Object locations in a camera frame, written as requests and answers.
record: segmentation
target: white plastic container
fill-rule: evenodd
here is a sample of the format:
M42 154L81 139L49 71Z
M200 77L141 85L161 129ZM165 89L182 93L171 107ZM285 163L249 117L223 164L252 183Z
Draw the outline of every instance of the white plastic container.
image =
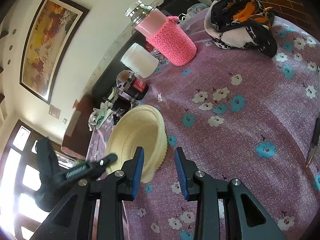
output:
M107 167L108 174L120 170L141 146L144 149L141 181L151 181L167 152L164 128L162 115L152 106L141 105L127 112L114 127L107 143L106 155L118 155L118 160Z
M139 44L134 43L122 56L121 62L142 78L150 76L158 67L159 60Z

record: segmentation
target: blue flower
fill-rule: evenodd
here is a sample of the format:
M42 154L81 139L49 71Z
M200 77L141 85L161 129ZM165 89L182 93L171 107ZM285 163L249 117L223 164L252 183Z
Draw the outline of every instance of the blue flower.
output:
M215 114L225 114L227 112L227 105L217 105L215 109L212 110Z
M161 66L158 66L155 70L156 73L160 72L161 71Z
M175 138L173 135L168 136L168 144L170 146L175 146L177 142L177 138Z
M244 108L245 98L241 95L234 96L230 102L231 112L239 112L242 108Z
M263 157L265 159L269 159L276 154L276 146L272 145L270 142L259 143L259 146L254 150L258 154L258 157Z
M285 30L281 30L277 33L280 38L285 38L287 36L287 32Z
M320 191L320 174L316 175L315 181L313 182L315 189Z
M193 234L189 231L182 231L179 233L179 237L181 240L193 240Z
M152 185L152 184L146 185L145 188L144 188L144 191L145 191L147 194L150 194L150 193L153 191L153 185Z
M292 50L293 50L292 44L291 44L290 41L286 41L286 42L283 44L282 48L284 48L286 51L292 51Z
M181 75L185 76L190 72L191 69L187 68L186 70L182 71Z
M293 28L291 28L291 27L287 27L287 31L293 33L295 30Z
M282 73L284 74L284 77L287 79L292 79L293 78L293 69L289 65L285 65L282 67Z
M192 127L195 123L195 116L193 114L185 114L182 122L184 127Z

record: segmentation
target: pink thermos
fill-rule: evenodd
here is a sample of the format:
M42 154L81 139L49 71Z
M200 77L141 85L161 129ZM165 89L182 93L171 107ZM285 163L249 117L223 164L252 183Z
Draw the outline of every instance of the pink thermos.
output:
M166 17L157 8L145 5L140 0L132 4L124 15L130 16L135 28L146 37L147 42L173 64L182 66L196 55L196 46L176 24L178 17Z

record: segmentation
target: blue gripper pad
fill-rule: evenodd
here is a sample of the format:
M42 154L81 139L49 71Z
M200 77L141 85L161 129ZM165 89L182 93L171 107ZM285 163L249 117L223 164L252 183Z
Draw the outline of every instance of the blue gripper pad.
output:
M139 152L139 156L138 156L137 165L134 170L133 179L132 179L132 193L131 193L132 199L135 199L138 194L141 175L142 175L143 163L144 163L144 150L141 147L140 152Z
M188 200L189 191L188 191L187 177L186 177L185 171L183 169L182 162L180 160L178 149L176 149L174 151L174 163L176 165L176 170L177 170L177 174L178 174L178 180L180 183L181 193L184 196L184 199Z

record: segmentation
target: beige bowl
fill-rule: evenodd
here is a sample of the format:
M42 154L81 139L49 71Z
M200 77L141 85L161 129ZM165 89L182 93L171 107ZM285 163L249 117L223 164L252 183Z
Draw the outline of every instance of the beige bowl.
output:
M168 141L160 112L149 105L141 105L127 112L113 129L107 143L106 155L115 153L118 160L107 167L110 174L133 158L136 148L144 149L141 181L152 180L167 152Z

